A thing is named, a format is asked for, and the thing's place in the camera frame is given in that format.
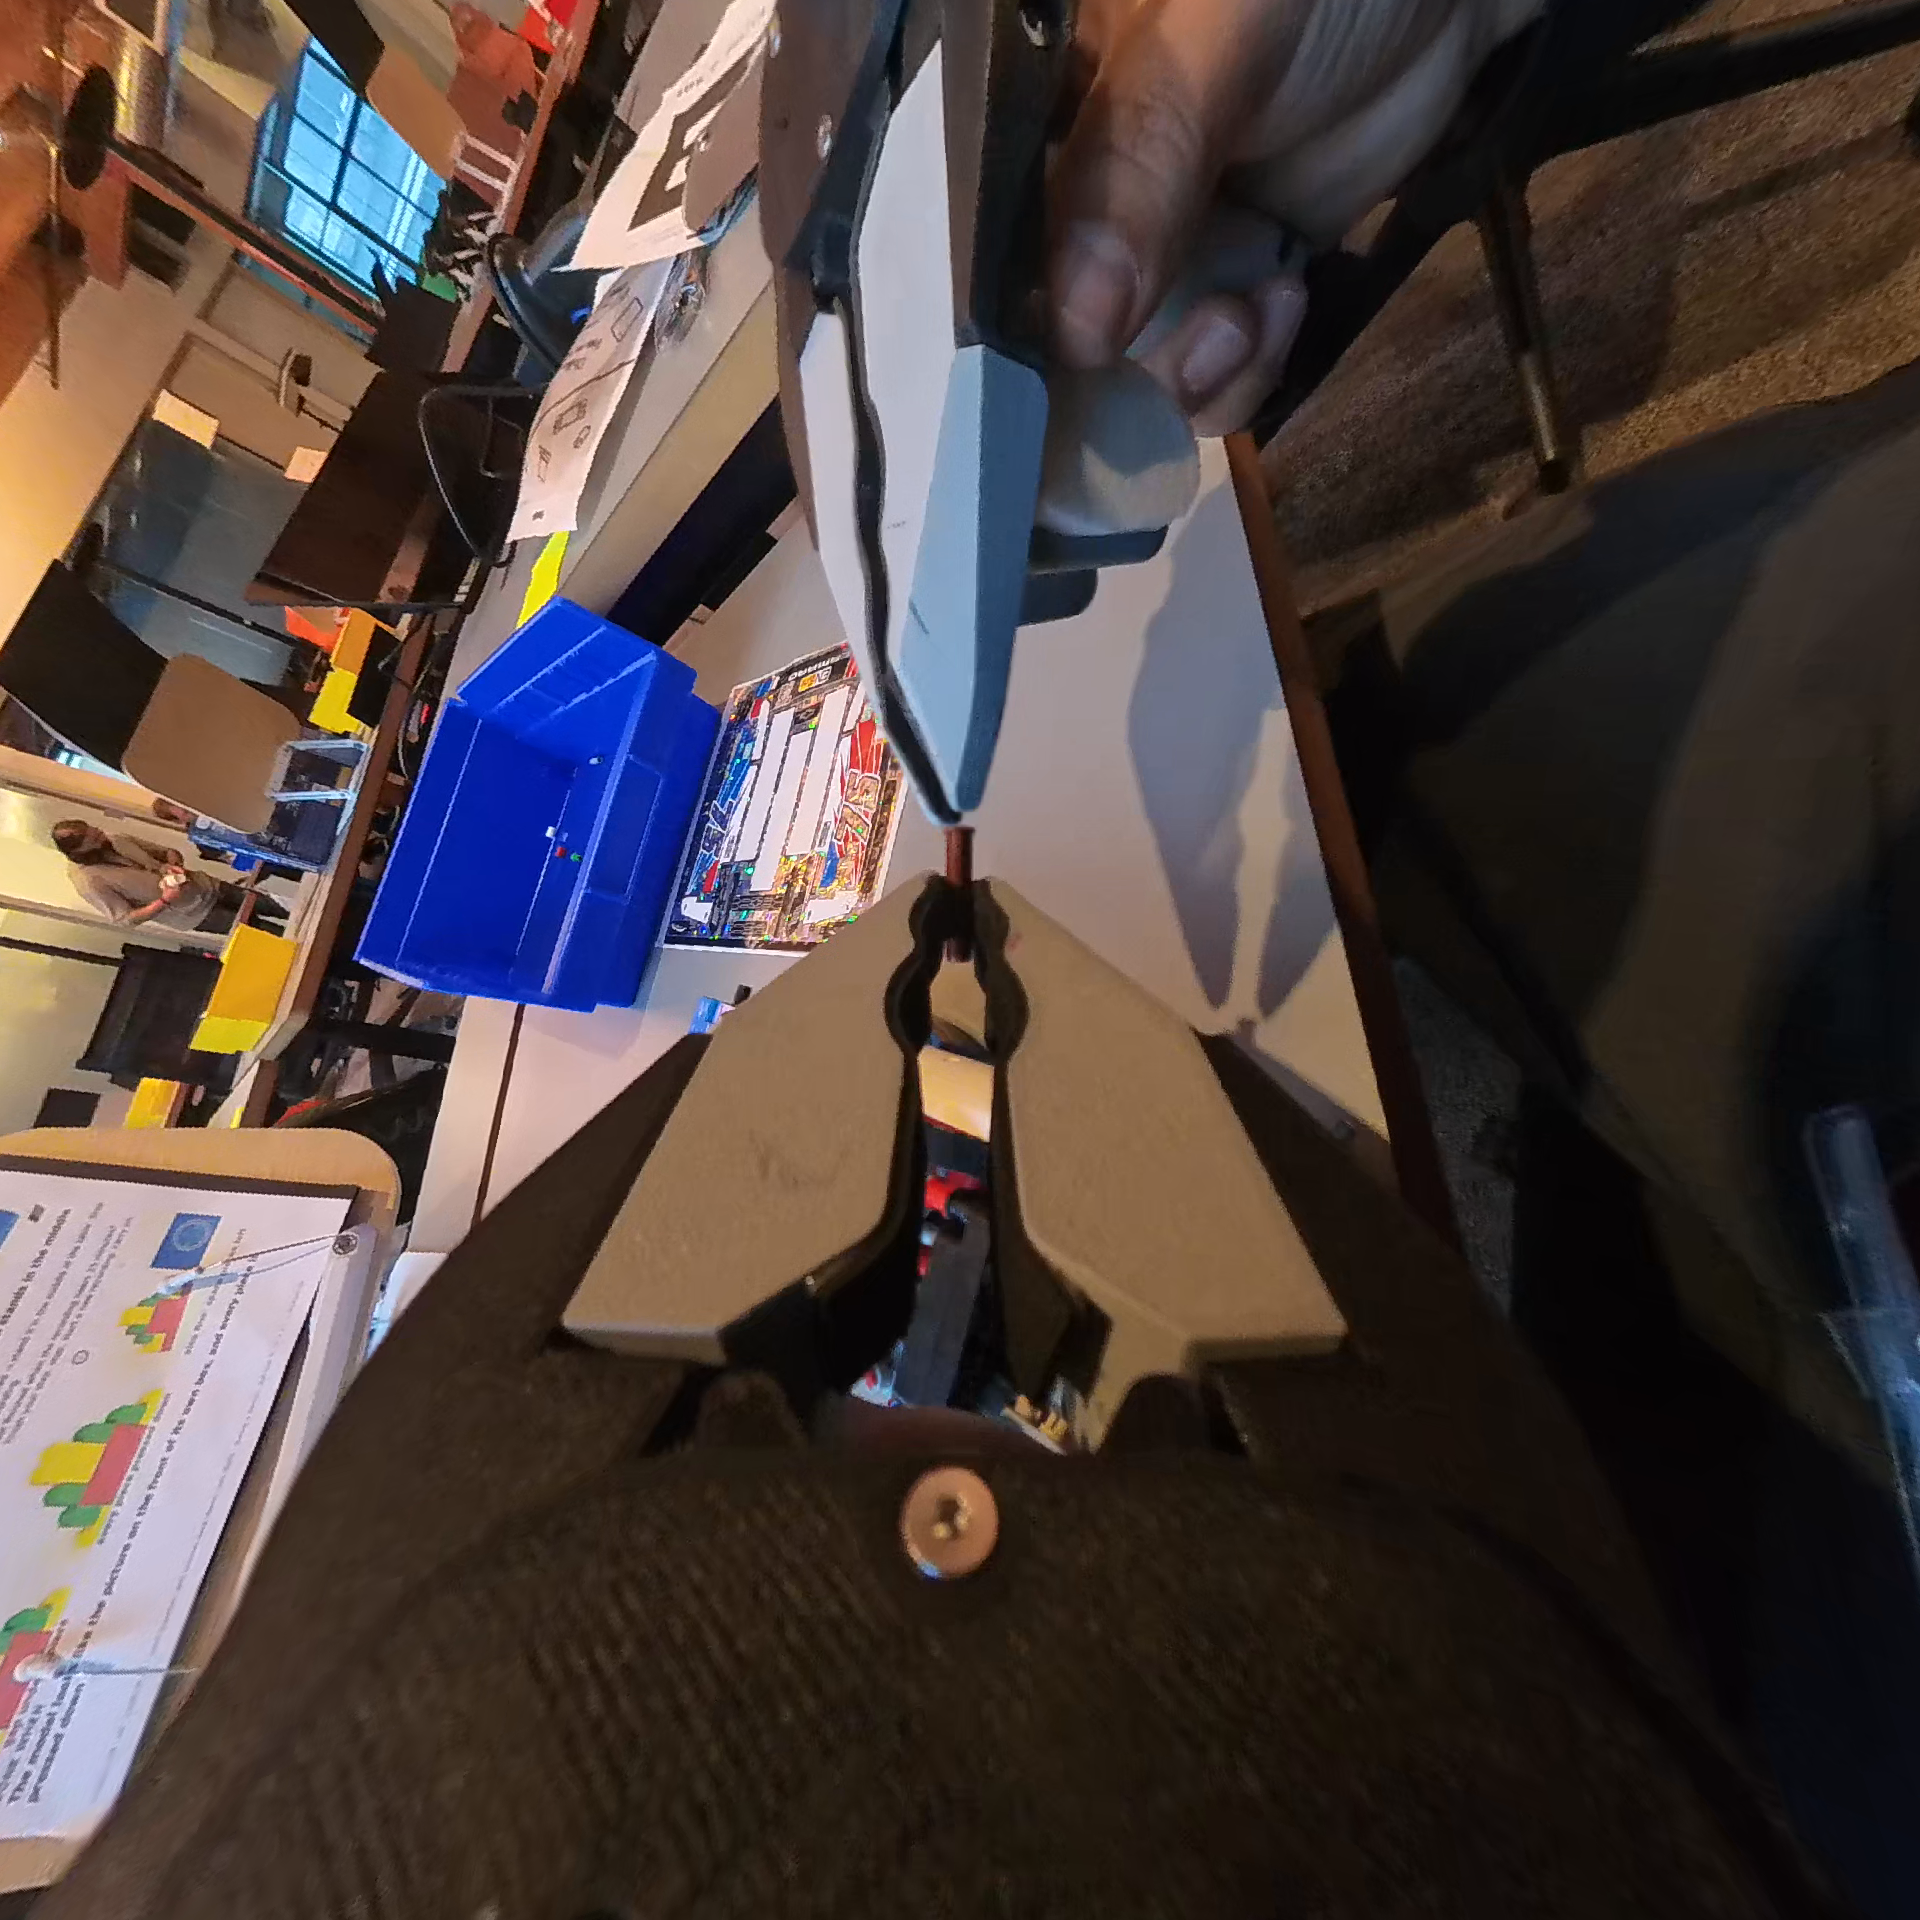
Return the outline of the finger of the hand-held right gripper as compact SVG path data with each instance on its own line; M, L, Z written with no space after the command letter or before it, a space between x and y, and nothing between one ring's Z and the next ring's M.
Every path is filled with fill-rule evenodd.
M832 603L881 728L938 825L962 817L962 391L946 276L795 279L790 441Z
M858 365L878 433L885 612L878 671L925 813L982 803L1025 599L1049 416L1042 373L962 341L948 39L881 136L854 244Z

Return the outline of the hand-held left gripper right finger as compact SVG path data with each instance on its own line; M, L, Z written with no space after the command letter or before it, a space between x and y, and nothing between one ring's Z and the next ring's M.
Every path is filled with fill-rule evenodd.
M1009 1357L1097 1449L1150 1379L1326 1357L1349 1321L1187 1020L1004 880L973 888Z

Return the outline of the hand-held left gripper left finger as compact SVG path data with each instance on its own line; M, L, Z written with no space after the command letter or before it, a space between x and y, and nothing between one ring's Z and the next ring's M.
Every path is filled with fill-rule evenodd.
M709 1035L562 1325L636 1360L848 1390L914 1309L921 1052L953 919L917 873Z

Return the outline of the toy brick car model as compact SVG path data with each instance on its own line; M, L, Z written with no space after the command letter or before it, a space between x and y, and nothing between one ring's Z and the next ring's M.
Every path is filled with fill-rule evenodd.
M962 1035L938 1035L920 1056L921 1188L920 1278L906 1334L851 1385L873 1408L948 1408L1076 1451L1076 1391L1059 1380L1037 1397L1013 1380L992 1232L992 1064Z

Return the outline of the holographic sticker sheet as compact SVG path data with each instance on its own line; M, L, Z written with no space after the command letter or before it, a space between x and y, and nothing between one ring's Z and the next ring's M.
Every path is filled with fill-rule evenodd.
M666 948L803 952L876 904L906 772L848 645L737 684L662 919Z

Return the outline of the person's right hand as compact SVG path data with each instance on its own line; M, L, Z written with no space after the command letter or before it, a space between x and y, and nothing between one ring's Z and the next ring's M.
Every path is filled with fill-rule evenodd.
M1085 5L1084 91L1049 179L1054 351L1134 351L1197 436L1253 423L1305 320L1296 269L1160 321L1220 207L1317 247L1434 150L1478 70L1540 1Z

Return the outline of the white paper sheet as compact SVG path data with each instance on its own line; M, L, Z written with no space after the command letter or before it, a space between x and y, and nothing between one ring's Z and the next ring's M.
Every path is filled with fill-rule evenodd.
M507 544L581 523L596 449L649 345L673 261L605 275L574 348L536 409Z

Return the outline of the blue storage bin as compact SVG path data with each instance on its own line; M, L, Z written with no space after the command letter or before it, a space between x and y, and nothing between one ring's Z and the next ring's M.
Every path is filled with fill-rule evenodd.
M356 963L466 998L634 1005L717 728L693 664L549 600L441 704Z

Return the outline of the black monitor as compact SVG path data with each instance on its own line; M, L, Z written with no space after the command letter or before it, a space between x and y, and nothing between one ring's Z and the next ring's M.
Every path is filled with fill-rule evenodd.
M515 380L381 371L245 596L264 607L454 607L507 545L538 395Z

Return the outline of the wooden document stand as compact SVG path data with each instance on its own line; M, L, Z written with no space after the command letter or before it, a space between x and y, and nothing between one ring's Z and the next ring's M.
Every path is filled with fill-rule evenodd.
M163 1726L209 1665L230 1625L245 1587L268 1542L293 1483L337 1411L350 1379L369 1355L377 1287L396 1247L400 1174L389 1153L366 1137L317 1132L108 1132L41 1128L5 1137L5 1158L61 1161L90 1167L152 1167L163 1179L185 1174L219 1182L326 1184L353 1188L344 1261L320 1289L296 1363L273 1406L243 1495L233 1509L213 1572L202 1592L184 1649L184 1683L171 1684L134 1752L132 1768L156 1748ZM33 1897L54 1883L92 1837L69 1844L5 1841L5 1897Z

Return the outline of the yellow storage bin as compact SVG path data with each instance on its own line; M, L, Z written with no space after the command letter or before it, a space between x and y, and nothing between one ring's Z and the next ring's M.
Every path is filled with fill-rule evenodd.
M277 1025L297 958L296 939L251 923L233 927L190 1047L227 1056L260 1045Z
M346 609L306 724L329 736L374 731L386 709L400 636L372 609Z

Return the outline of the metal chair leg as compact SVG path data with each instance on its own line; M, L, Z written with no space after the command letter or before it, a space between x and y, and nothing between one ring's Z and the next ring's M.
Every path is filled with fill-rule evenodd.
M1478 206L1476 230L1507 363L1520 391L1534 481L1540 495L1562 495L1578 481L1581 455L1552 361L1552 332L1531 252L1523 175L1500 171L1493 179Z

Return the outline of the large window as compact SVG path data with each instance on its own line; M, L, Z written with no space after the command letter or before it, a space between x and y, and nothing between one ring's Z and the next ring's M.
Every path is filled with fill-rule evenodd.
M256 129L248 215L362 297L419 281L444 180L308 41Z

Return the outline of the clear acrylic sign holder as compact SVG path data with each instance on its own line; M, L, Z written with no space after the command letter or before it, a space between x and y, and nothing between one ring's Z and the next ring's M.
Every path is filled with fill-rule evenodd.
M369 743L362 736L314 733L277 760L264 844L282 867L323 873L331 863L366 758Z

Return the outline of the printed instruction sheet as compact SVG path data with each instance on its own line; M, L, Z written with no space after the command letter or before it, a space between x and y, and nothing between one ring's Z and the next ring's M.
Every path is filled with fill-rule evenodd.
M185 1679L350 1216L350 1187L5 1158L5 1841L92 1836Z

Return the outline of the brown cardboard panel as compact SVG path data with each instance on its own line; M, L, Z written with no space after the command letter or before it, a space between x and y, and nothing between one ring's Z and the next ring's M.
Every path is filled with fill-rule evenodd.
M301 720L268 689L202 655L161 664L120 768L178 805L213 784L243 797L266 792L277 757L301 736Z

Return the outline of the black folding panel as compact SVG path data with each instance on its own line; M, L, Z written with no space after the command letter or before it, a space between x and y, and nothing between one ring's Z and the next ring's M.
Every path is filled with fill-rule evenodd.
M53 563L3 648L3 689L69 749L114 769L154 704L168 659Z

